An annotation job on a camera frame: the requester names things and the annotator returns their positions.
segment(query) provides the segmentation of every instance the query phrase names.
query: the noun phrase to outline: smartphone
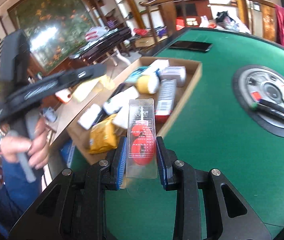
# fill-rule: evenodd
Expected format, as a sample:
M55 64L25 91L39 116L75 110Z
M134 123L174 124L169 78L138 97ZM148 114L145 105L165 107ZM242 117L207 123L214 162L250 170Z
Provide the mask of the smartphone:
M212 43L207 43L207 42L177 41L173 43L170 46L170 48L171 49L189 49L189 50L196 50L196 51L201 51L201 52L208 52L212 46L213 46Z

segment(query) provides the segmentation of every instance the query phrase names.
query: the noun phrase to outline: clear plastic package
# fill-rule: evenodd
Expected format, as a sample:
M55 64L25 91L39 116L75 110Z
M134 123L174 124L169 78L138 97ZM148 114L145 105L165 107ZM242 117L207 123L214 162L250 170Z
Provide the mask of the clear plastic package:
M154 100L130 100L126 177L157 177Z

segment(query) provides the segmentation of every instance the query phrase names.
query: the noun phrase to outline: wall mural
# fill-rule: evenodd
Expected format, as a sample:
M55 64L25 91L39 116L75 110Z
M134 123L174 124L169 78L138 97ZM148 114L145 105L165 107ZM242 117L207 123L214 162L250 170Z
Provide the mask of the wall mural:
M24 0L9 15L47 72L86 44L85 33L95 26L82 0Z

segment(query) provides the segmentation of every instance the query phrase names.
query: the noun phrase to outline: green tabletop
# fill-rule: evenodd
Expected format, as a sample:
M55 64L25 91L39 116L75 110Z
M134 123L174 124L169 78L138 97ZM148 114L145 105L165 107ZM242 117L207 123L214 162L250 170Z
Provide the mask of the green tabletop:
M250 64L284 76L284 50L249 36L201 29L178 40L213 47L207 53L164 49L158 54L203 63L202 78L166 135L165 145L196 169L220 169L274 237L284 226L284 138L267 132L246 114L235 99L231 80L237 69ZM172 239L176 192L165 192L158 179L108 191L106 197L107 226L118 240Z

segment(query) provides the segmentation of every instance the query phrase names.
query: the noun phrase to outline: wooden chair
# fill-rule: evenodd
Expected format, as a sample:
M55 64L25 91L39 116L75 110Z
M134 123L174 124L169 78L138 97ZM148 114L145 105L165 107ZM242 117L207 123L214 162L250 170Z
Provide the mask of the wooden chair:
M140 2L141 6L146 7L147 16L149 18L149 24L151 26L151 33L153 35L155 44L158 44L157 35L154 30L154 25L151 17L150 6L158 6L160 9L160 13L163 19L163 22L166 26L166 32L168 36L171 36L174 32L176 32L176 8L174 1L181 1L182 3L182 13L184 19L184 25L186 26L186 9L185 9L185 0L151 0L148 2Z
M275 12L275 3L266 0L248 0L251 10L251 32L254 34L254 9L253 3L259 3L262 12L263 38L276 42L277 37L277 18Z

